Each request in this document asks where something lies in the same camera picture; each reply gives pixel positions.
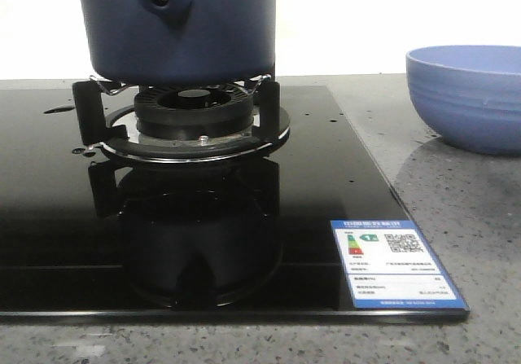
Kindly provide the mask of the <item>light blue plastic bowl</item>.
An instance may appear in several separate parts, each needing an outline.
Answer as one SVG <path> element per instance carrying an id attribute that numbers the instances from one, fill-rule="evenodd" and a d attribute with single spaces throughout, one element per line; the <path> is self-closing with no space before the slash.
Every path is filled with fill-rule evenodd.
<path id="1" fill-rule="evenodd" d="M 448 144 L 490 155 L 520 153 L 520 49 L 429 46 L 405 56 L 410 100 Z"/>

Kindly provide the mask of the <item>dark blue cooking pot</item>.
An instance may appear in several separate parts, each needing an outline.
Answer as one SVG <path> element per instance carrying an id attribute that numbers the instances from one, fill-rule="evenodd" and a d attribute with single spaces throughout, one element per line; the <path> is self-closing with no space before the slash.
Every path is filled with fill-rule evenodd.
<path id="1" fill-rule="evenodd" d="M 97 74 L 134 85 L 207 85 L 275 63 L 276 0 L 81 0 Z"/>

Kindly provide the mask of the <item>black round gas burner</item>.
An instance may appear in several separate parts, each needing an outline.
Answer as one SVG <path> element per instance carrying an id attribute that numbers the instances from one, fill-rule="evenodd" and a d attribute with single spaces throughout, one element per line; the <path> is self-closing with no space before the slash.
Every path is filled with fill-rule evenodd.
<path id="1" fill-rule="evenodd" d="M 163 139 L 196 140 L 239 132 L 252 124 L 253 100 L 236 86 L 155 87 L 134 98 L 138 130 Z"/>

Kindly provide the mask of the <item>blue energy efficiency label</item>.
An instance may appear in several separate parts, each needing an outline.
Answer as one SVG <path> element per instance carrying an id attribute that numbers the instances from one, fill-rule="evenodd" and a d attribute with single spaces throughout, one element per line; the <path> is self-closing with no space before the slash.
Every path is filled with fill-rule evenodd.
<path id="1" fill-rule="evenodd" d="M 467 305 L 411 220 L 334 220 L 356 309 L 455 309 Z"/>

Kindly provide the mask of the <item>black glass gas cooktop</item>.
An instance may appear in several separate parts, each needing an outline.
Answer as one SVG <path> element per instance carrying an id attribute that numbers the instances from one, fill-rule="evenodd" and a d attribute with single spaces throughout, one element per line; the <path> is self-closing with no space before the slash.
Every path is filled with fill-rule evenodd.
<path id="1" fill-rule="evenodd" d="M 213 167 L 81 146 L 67 90 L 1 93 L 4 322 L 445 323 L 356 309 L 334 220 L 412 220 L 323 86 L 286 86 L 291 136 Z"/>

